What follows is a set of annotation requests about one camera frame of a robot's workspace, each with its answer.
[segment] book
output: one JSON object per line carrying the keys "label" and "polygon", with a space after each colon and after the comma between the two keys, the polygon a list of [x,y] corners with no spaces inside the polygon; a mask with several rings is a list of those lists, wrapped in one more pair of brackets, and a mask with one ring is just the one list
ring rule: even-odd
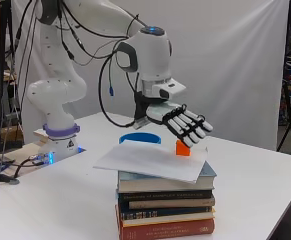
{"label": "book", "polygon": [[213,212],[190,213],[190,214],[180,214],[180,215],[169,215],[169,216],[163,216],[163,217],[123,220],[123,226],[132,227],[132,226],[139,226],[139,225],[205,220],[205,219],[211,219],[211,218],[214,218]]}
{"label": "book", "polygon": [[129,202],[130,209],[177,208],[177,207],[211,207],[215,206],[215,198],[209,199],[178,199]]}
{"label": "book", "polygon": [[129,209],[119,205],[121,220],[132,220],[141,218],[163,217],[169,215],[180,215],[189,213],[211,212],[212,207],[197,208],[154,208],[154,209]]}
{"label": "book", "polygon": [[215,229],[214,219],[123,227],[118,216],[118,207],[116,207],[120,240],[154,240],[211,234]]}
{"label": "book", "polygon": [[194,191],[164,191],[164,192],[137,192],[119,193],[118,202],[147,201],[147,200],[172,200],[172,199],[205,199],[212,197],[212,190]]}
{"label": "book", "polygon": [[216,173],[205,161],[195,184],[129,172],[118,172],[118,192],[212,190]]}

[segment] white paper sheet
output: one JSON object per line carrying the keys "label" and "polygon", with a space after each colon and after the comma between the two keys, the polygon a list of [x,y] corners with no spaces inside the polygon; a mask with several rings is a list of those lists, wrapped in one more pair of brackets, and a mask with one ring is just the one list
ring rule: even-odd
{"label": "white paper sheet", "polygon": [[206,149],[181,157],[159,144],[124,141],[99,159],[94,168],[196,183],[206,159]]}

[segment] white wall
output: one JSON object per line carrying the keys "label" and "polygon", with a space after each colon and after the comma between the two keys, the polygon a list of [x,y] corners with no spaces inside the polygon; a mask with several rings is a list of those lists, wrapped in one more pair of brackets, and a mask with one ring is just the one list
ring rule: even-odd
{"label": "white wall", "polygon": [[[113,2],[167,31],[173,45],[173,77],[188,88],[176,102],[205,115],[215,127],[214,136],[275,148],[289,0]],[[20,18],[24,5],[21,0],[14,2],[14,18]],[[91,52],[105,42],[81,30],[78,34]],[[74,41],[68,45],[78,61],[88,59]],[[101,64],[94,61],[88,67],[76,67],[88,85],[84,99],[66,106],[76,118],[100,111],[97,81]],[[38,41],[30,71],[30,82],[48,75]],[[106,108],[132,116],[133,97],[124,73],[118,68],[113,72],[115,98],[108,96],[105,83]],[[25,140],[33,141],[32,131],[44,119],[27,100],[23,120]]]}

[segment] white table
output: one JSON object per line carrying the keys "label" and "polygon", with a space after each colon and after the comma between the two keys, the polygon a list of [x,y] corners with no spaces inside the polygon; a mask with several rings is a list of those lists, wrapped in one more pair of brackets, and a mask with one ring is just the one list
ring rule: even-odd
{"label": "white table", "polygon": [[[17,186],[0,186],[0,239],[118,239],[117,174],[92,166],[133,129],[114,127],[101,114],[77,123],[86,152],[20,177]],[[143,131],[160,135],[166,146],[175,144],[163,127],[152,124]],[[266,239],[291,202],[291,156],[212,137],[206,141],[208,161],[218,173],[216,229],[186,239]]]}

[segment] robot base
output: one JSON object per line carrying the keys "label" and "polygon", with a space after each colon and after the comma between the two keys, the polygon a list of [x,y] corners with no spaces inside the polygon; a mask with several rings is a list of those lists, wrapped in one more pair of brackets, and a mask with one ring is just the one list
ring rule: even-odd
{"label": "robot base", "polygon": [[40,154],[51,154],[50,163],[74,156],[79,152],[75,134],[64,138],[50,137],[48,142],[39,149]]}

